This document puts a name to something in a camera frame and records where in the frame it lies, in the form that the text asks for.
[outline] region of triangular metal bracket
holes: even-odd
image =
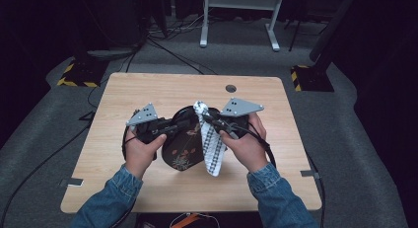
[[[154,109],[154,105],[150,103],[144,107],[142,111],[137,111],[137,113],[135,113],[135,115],[126,123],[126,126],[135,126],[139,123],[154,119],[158,119],[158,116],[156,110]]]
[[[238,98],[231,98],[221,110],[220,114],[222,116],[238,117],[250,113],[260,112],[262,110],[264,110],[263,105],[247,102]]]

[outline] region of gray floor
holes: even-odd
[[[289,69],[296,64],[313,65],[309,53],[316,37],[298,36],[293,51],[289,52],[294,26],[284,31],[284,25],[278,23],[275,33],[282,49],[273,52],[263,26],[265,22],[268,21],[243,23],[237,20],[213,24],[206,48],[199,47],[199,29],[159,41],[159,44],[195,61],[190,63],[204,74],[215,71],[220,75],[282,79],[303,143],[324,182],[324,227],[407,227],[396,186],[353,112],[354,86],[331,65],[327,74],[334,93],[295,92]],[[318,30],[318,26],[312,24],[302,25],[302,28],[305,32]],[[0,150],[2,211],[19,183],[82,130],[86,123],[78,118],[95,110],[88,103],[91,88],[56,86],[70,60],[64,60],[46,76],[51,90]],[[104,79],[112,72],[124,72],[127,62],[120,69],[122,62],[113,61]],[[148,43],[137,53],[128,71],[198,74]],[[93,105],[100,102],[104,88],[105,83],[91,94]],[[82,132],[22,186],[7,212],[5,227],[69,225],[73,214],[60,210],[66,188],[59,183],[71,177],[87,133]],[[319,222],[320,210],[313,211],[313,216]],[[133,224],[134,215],[130,215],[122,227]]]

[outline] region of person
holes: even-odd
[[[266,138],[267,132],[256,113],[249,115],[248,122],[263,139]],[[252,135],[233,139],[225,131],[220,131],[220,134],[222,141],[248,169],[248,186],[258,200],[258,212],[264,227],[317,227],[302,200],[267,161],[263,147]],[[128,130],[125,141],[134,136]],[[138,139],[129,140],[126,143],[126,163],[105,183],[102,191],[86,201],[71,227],[110,227],[129,212],[143,186],[142,178],[153,161],[153,155],[166,138],[162,134],[149,144]]]

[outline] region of light wood surface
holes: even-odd
[[[236,86],[237,91],[228,93],[227,85]],[[301,176],[301,171],[311,168],[279,78],[113,73],[72,176],[84,179],[84,183],[67,189],[62,211],[77,212],[124,163],[123,130],[135,109],[153,103],[159,117],[172,118],[179,109],[196,101],[221,110],[231,97],[264,105],[265,110],[258,115],[280,174],[308,209],[320,209],[313,177]],[[132,211],[254,211],[257,202],[248,189],[246,173],[231,150],[225,153],[219,177],[212,177],[203,162],[183,172],[172,169],[159,149]]]

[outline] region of blue denim jacket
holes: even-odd
[[[247,175],[249,189],[258,200],[264,227],[317,227],[289,183],[268,164]],[[105,183],[104,189],[86,201],[71,227],[110,227],[132,207],[143,182],[124,167]]]

